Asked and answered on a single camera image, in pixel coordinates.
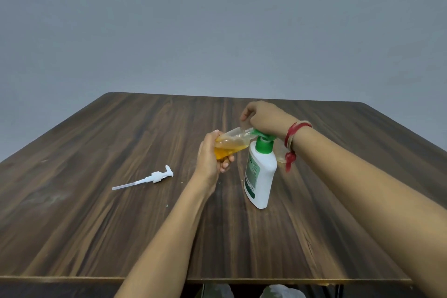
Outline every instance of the person's right arm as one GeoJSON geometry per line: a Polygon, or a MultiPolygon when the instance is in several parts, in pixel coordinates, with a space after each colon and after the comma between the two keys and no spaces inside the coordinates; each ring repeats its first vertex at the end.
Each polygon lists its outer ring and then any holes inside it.
{"type": "MultiPolygon", "coordinates": [[[[254,128],[284,140],[298,121],[271,103],[249,103],[254,128]]],[[[447,210],[305,126],[292,148],[373,239],[429,297],[447,297],[447,210]]]]}

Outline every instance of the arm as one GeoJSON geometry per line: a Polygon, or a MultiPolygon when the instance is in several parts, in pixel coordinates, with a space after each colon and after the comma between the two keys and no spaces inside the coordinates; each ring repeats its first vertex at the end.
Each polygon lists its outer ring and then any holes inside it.
{"type": "MultiPolygon", "coordinates": [[[[241,120],[253,112],[255,128],[282,139],[298,121],[265,102],[250,103],[241,120]]],[[[447,296],[447,210],[310,127],[292,147],[428,296],[447,296]]]]}
{"type": "Polygon", "coordinates": [[[206,135],[193,176],[116,298],[176,298],[182,293],[203,207],[215,190],[219,172],[225,172],[234,161],[233,156],[216,161],[214,141],[218,135],[218,131],[206,135]]]}

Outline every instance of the forearm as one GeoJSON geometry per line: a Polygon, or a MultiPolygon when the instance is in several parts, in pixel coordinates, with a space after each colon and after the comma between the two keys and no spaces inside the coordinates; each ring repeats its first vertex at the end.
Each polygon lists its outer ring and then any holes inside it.
{"type": "Polygon", "coordinates": [[[207,194],[193,176],[171,213],[141,255],[116,297],[177,298],[185,282],[190,252],[207,194]]]}
{"type": "Polygon", "coordinates": [[[447,210],[309,127],[293,149],[421,289],[445,296],[447,210]]]}

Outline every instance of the yellow liquid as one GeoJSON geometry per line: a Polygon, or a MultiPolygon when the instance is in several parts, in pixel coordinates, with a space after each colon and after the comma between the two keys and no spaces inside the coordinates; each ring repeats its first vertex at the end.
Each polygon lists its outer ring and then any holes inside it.
{"type": "Polygon", "coordinates": [[[239,146],[234,146],[228,149],[223,149],[220,147],[215,147],[214,148],[214,154],[216,155],[216,159],[222,159],[225,158],[226,156],[229,156],[230,154],[239,152],[243,149],[246,149],[247,147],[249,147],[248,145],[239,145],[239,146]]]}

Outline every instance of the gray wall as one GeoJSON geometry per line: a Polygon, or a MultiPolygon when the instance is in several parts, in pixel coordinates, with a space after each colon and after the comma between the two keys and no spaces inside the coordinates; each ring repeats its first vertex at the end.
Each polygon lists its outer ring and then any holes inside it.
{"type": "Polygon", "coordinates": [[[447,149],[446,0],[0,0],[0,160],[108,91],[365,102],[447,149]]]}

